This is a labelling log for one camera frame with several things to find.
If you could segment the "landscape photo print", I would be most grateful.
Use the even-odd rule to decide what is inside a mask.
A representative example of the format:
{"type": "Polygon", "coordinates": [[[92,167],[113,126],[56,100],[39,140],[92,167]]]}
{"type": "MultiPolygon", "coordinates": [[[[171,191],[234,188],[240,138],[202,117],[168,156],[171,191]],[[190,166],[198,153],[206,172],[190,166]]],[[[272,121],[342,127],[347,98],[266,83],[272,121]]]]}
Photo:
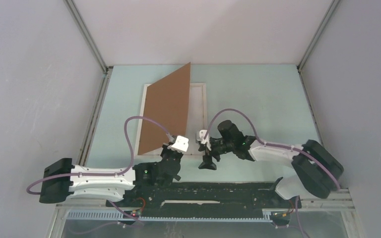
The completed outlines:
{"type": "Polygon", "coordinates": [[[197,156],[202,153],[198,151],[196,133],[204,129],[204,103],[202,87],[190,87],[189,113],[186,137],[189,139],[187,155],[197,156]]]}

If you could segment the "white picture frame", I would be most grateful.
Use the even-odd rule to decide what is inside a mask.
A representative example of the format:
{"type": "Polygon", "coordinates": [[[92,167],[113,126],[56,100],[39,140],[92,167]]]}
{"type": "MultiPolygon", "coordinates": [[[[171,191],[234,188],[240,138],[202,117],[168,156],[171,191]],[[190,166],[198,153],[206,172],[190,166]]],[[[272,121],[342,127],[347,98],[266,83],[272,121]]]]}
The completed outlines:
{"type": "MultiPolygon", "coordinates": [[[[189,139],[189,148],[185,153],[184,158],[202,159],[202,152],[198,151],[199,145],[196,141],[196,136],[201,129],[208,127],[207,116],[207,102],[206,102],[206,84],[205,83],[191,83],[190,84],[190,100],[189,100],[189,113],[185,137],[189,139]]],[[[138,149],[140,144],[140,135],[142,123],[144,120],[138,121],[136,132],[136,140],[134,146],[134,158],[137,159],[155,159],[160,157],[162,148],[150,151],[146,154],[139,155],[138,149]]]]}

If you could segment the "brown backing board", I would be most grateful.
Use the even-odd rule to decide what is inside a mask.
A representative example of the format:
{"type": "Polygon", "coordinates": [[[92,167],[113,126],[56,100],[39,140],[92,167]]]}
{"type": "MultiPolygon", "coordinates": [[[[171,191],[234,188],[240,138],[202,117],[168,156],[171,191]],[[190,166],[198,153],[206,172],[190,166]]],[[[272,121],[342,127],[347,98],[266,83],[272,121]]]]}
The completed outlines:
{"type": "MultiPolygon", "coordinates": [[[[146,89],[143,116],[164,126],[171,135],[185,135],[190,100],[191,63],[152,83],[146,89]]],[[[143,120],[138,155],[144,155],[168,143],[166,132],[143,120]]]]}

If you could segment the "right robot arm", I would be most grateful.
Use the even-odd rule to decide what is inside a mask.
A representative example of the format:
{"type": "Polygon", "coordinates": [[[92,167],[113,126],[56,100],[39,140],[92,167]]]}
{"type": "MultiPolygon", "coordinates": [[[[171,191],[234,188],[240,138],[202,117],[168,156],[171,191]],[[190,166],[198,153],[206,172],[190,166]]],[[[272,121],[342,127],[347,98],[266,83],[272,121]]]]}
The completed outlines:
{"type": "Polygon", "coordinates": [[[199,151],[204,152],[200,169],[216,170],[213,160],[220,161],[221,155],[233,153],[242,160],[272,162],[295,171],[293,176],[278,178],[272,186],[268,199],[274,207],[282,207],[299,195],[326,199],[339,189],[336,183],[344,168],[315,140],[296,145],[259,142],[254,135],[244,135],[230,120],[221,122],[217,129],[219,138],[209,136],[207,130],[196,134],[199,151]]]}

